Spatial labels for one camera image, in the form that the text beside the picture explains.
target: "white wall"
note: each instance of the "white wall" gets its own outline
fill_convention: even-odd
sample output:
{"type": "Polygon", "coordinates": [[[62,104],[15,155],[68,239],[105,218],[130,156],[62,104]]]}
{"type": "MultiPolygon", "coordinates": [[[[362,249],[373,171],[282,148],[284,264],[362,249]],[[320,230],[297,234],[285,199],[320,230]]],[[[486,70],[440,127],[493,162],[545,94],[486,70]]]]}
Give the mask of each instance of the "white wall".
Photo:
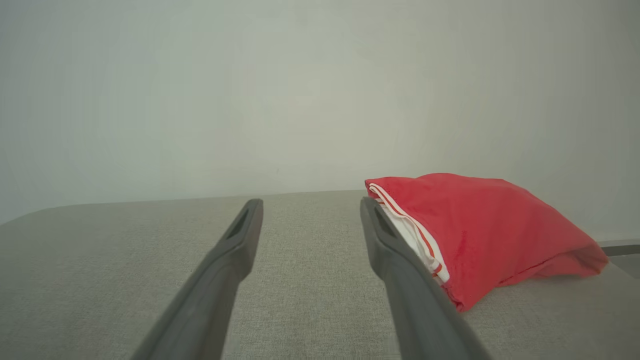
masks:
{"type": "Polygon", "coordinates": [[[0,1],[0,223],[455,172],[640,238],[635,0],[0,1]]]}

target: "red cloth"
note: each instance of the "red cloth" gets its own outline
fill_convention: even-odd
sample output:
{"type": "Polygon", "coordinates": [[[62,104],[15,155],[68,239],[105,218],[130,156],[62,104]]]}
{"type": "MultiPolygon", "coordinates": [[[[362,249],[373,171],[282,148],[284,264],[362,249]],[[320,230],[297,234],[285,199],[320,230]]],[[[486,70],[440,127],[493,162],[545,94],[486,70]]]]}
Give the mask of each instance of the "red cloth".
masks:
{"type": "Polygon", "coordinates": [[[561,274],[596,275],[608,262],[585,232],[505,180],[429,174],[365,184],[371,197],[404,211],[435,240],[429,244],[429,234],[422,237],[435,261],[430,270],[458,311],[470,309],[496,286],[561,274]]]}

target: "gray fabric surface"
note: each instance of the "gray fabric surface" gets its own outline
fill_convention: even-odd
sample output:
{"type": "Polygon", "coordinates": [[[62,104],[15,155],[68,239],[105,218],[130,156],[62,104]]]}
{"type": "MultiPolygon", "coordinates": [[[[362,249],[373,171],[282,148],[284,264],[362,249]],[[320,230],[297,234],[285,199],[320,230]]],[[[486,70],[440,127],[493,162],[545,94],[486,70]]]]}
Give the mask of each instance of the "gray fabric surface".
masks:
{"type": "Polygon", "coordinates": [[[640,254],[611,256],[609,259],[633,278],[640,279],[640,254]]]}
{"type": "MultiPolygon", "coordinates": [[[[399,356],[367,260],[364,195],[262,197],[225,357],[399,356]]],[[[1,357],[129,357],[248,199],[69,206],[0,225],[1,357]]],[[[464,317],[498,359],[637,359],[638,303],[637,282],[609,265],[493,290],[464,317]]]]}

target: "white stripe trim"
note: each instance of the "white stripe trim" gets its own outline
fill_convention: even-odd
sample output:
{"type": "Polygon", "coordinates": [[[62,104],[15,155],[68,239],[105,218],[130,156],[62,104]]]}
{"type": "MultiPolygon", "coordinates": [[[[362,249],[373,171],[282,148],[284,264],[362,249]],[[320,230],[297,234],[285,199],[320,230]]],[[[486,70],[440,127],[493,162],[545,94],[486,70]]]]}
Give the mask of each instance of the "white stripe trim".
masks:
{"type": "Polygon", "coordinates": [[[422,260],[422,262],[426,265],[429,272],[431,272],[432,274],[435,272],[438,266],[441,265],[442,268],[437,273],[436,278],[440,280],[439,282],[442,282],[442,283],[447,282],[450,278],[449,271],[444,263],[444,259],[442,258],[440,247],[438,246],[437,241],[434,239],[431,233],[429,233],[429,231],[427,231],[427,229],[419,221],[414,219],[405,210],[403,210],[400,206],[398,206],[394,198],[389,196],[389,194],[380,185],[371,183],[369,184],[369,189],[373,193],[378,195],[380,197],[380,200],[382,200],[385,203],[385,205],[387,205],[383,209],[388,210],[389,213],[391,213],[392,215],[395,215],[394,217],[396,217],[396,219],[394,219],[393,217],[390,217],[391,221],[402,222],[403,220],[407,220],[411,223],[414,230],[412,234],[414,238],[405,239],[405,241],[416,241],[417,243],[419,243],[421,245],[421,249],[420,249],[421,251],[416,252],[418,257],[422,260]],[[424,238],[429,243],[429,246],[433,251],[433,256],[431,256],[429,247],[427,246],[427,244],[424,243],[424,241],[422,241],[422,237],[420,236],[420,233],[424,235],[424,238]]]}

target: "folded cloth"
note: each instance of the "folded cloth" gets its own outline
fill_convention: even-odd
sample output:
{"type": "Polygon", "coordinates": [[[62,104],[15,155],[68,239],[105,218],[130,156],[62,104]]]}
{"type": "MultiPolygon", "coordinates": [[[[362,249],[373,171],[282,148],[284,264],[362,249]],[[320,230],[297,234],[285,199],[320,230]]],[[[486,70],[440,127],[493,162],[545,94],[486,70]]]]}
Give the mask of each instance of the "folded cloth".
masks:
{"type": "Polygon", "coordinates": [[[365,184],[458,311],[496,286],[596,275],[608,262],[584,231],[505,180],[429,174],[365,184]]]}

